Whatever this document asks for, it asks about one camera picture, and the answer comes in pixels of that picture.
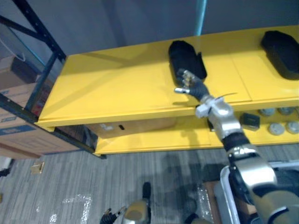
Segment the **gray wall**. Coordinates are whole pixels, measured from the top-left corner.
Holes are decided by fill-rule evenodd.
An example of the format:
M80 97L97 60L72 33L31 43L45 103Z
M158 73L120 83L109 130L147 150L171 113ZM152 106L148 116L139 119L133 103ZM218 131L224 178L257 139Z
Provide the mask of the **gray wall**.
M28 2L67 55L195 35L204 5L202 0ZM11 0L0 1L0 14L30 27ZM291 25L298 20L298 0L208 0L202 33ZM43 60L50 56L43 43L19 35ZM0 48L0 54L7 52Z
M296 25L299 0L208 0L203 34Z

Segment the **robotic arm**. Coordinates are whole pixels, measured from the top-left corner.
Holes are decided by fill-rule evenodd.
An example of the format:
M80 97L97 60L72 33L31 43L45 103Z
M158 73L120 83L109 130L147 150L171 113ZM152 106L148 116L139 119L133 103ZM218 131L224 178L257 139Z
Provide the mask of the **robotic arm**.
M260 218L265 224L298 224L299 198L277 188L274 170L246 138L233 108L223 97L214 98L202 81L187 70L179 70L183 88L176 93L187 93L201 102L196 108L198 118L208 117L217 137L227 152L234 182L249 192Z

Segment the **dark blue metal rack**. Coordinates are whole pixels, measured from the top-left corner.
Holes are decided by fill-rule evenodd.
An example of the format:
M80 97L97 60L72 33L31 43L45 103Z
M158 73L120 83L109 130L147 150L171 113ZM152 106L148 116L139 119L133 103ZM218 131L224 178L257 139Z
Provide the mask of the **dark blue metal rack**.
M43 25L43 23L40 21L38 16L35 14L33 9L30 7L30 5L27 3L26 0L12 0L15 5L19 8L19 10L23 13L23 15L26 17L26 19L29 21L31 26L35 29L35 31L32 31L31 29L28 29L12 20L9 20L3 16L0 15L0 23L16 29L24 34L27 34L33 38L36 38L44 43L47 44L47 46L50 48L50 50L53 52L52 56L46 63L41 77L38 79L38 82L25 106L21 107L14 101L10 100L9 98L5 97L3 94L0 94L0 107L7 110L8 112L22 118L23 120L27 121L28 123L34 124L38 121L38 117L31 112L31 109L37 100L37 96L39 95L43 84L45 80L47 79L54 62L58 59L62 64L65 62L66 55L62 51L62 49L59 47L59 45L56 43L54 38L51 36L51 34L48 32L47 28ZM64 133L60 129L55 128L54 132L51 132L51 134L59 137L60 139L63 139L72 145L75 145L85 151L88 151L90 153L94 153L96 148L96 143L98 137L92 133L90 130L85 129L85 134L88 137L88 141L81 142L72 136Z

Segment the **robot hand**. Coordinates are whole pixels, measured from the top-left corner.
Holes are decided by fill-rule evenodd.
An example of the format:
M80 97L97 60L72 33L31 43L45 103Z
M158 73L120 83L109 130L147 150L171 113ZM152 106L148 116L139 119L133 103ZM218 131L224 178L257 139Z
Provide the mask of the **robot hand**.
M112 214L111 208L107 209L100 220L100 224L113 224L116 221L117 217L125 210L126 207L122 207L116 213Z

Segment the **yellow shelf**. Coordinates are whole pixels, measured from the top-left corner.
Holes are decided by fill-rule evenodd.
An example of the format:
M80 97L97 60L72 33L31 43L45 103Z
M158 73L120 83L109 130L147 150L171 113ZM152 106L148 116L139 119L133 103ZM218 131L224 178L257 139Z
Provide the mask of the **yellow shelf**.
M202 52L211 94L235 93L226 97L235 110L297 105L298 82L283 79L260 47L267 30L299 39L298 26L180 39ZM193 115L198 102L173 92L172 41L69 56L37 125L51 131L56 126Z
M258 115L257 111L248 111L248 113ZM276 111L275 115L271 117L260 116L260 119L260 129L257 131L244 130L252 144L270 145L299 142L298 134L290 134L286 130L280 136L274 136L268 132L268 126L271 122L278 122L285 126L287 121L298 121L299 117L296 112L284 116ZM95 155L216 147L222 147L222 144L215 132L209 131L207 120L187 116L177 118L177 124L172 128L100 139Z

